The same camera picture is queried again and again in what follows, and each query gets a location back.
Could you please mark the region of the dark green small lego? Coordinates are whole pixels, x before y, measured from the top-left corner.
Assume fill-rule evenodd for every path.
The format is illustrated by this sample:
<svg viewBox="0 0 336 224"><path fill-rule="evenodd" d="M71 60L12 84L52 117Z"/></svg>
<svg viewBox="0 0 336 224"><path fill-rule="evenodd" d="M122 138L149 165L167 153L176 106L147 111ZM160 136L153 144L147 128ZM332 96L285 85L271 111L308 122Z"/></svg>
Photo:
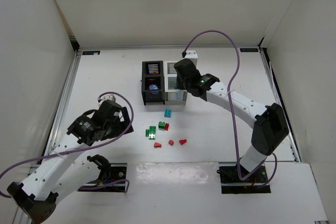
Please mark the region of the dark green small lego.
<svg viewBox="0 0 336 224"><path fill-rule="evenodd" d="M161 129L161 130L165 130L165 128L166 128L166 123L165 123L165 122L162 122L162 121L159 121L159 122L158 122L158 128Z"/></svg>

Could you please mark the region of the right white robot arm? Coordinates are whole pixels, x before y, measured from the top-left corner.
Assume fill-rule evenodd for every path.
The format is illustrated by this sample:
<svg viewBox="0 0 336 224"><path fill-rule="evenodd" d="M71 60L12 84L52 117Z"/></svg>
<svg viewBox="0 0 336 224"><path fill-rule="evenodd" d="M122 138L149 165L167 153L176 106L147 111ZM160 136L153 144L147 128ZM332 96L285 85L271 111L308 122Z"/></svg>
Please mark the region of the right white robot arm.
<svg viewBox="0 0 336 224"><path fill-rule="evenodd" d="M231 91L217 77L209 73L201 75L190 59L178 61L174 68L188 93L232 114L238 177L246 180L289 134L283 108L276 103L264 105ZM243 120L253 130L251 146L242 157L239 156L236 118Z"/></svg>

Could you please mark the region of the purple lotus flower lego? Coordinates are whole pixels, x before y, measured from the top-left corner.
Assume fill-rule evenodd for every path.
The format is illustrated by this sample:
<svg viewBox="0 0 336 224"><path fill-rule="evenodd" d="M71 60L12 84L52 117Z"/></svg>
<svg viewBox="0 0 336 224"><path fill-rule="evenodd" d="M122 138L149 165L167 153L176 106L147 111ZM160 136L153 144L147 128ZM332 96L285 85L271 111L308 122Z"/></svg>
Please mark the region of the purple lotus flower lego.
<svg viewBox="0 0 336 224"><path fill-rule="evenodd" d="M159 87L156 84L149 85L149 90L158 90Z"/></svg>

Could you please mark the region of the blue square lego stud-up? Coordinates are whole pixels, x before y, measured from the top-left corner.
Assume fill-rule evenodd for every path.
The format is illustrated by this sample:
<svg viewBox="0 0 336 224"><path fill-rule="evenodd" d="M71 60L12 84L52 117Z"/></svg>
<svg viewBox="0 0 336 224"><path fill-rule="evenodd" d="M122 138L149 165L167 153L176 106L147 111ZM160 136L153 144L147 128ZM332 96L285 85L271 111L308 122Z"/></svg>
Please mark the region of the blue square lego stud-up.
<svg viewBox="0 0 336 224"><path fill-rule="evenodd" d="M165 111L164 111L164 117L165 118L171 118L171 116L172 116L172 111L169 110L169 109L165 109Z"/></svg>

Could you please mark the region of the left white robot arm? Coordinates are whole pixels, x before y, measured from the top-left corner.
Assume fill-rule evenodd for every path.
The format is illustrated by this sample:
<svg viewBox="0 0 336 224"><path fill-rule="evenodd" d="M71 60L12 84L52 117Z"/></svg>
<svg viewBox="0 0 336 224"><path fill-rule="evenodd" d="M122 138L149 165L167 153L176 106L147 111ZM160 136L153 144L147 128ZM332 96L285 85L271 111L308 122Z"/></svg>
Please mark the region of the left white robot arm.
<svg viewBox="0 0 336 224"><path fill-rule="evenodd" d="M52 154L23 181L12 182L7 192L33 223L43 223L69 194L89 182L103 182L111 174L111 164L102 155L79 156L95 142L131 132L127 108L105 100L98 109L76 118Z"/></svg>

